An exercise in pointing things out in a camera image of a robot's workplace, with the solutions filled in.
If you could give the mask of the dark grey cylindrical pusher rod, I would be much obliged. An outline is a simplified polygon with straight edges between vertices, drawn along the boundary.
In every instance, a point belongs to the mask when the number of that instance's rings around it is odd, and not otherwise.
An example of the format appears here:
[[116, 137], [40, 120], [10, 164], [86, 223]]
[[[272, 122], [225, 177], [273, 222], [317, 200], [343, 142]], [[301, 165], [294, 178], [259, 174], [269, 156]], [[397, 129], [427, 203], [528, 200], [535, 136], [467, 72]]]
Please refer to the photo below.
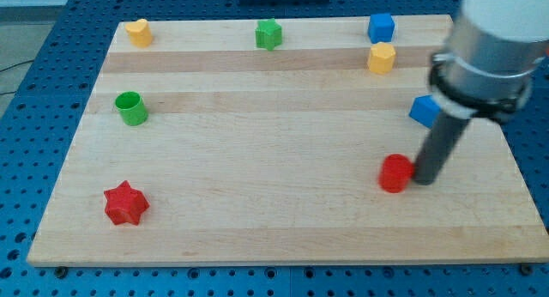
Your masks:
[[431, 185], [436, 181], [469, 122], [444, 111], [437, 115], [414, 162], [415, 183]]

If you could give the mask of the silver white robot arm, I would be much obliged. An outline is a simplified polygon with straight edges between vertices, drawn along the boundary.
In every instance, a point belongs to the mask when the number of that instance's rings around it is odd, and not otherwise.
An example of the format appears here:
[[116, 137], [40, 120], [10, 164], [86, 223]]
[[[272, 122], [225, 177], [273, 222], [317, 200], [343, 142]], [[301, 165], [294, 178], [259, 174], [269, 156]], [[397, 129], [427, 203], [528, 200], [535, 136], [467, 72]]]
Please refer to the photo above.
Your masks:
[[504, 124], [527, 104], [548, 47], [548, 0], [462, 0], [429, 85], [440, 113], [414, 162], [432, 184], [473, 118]]

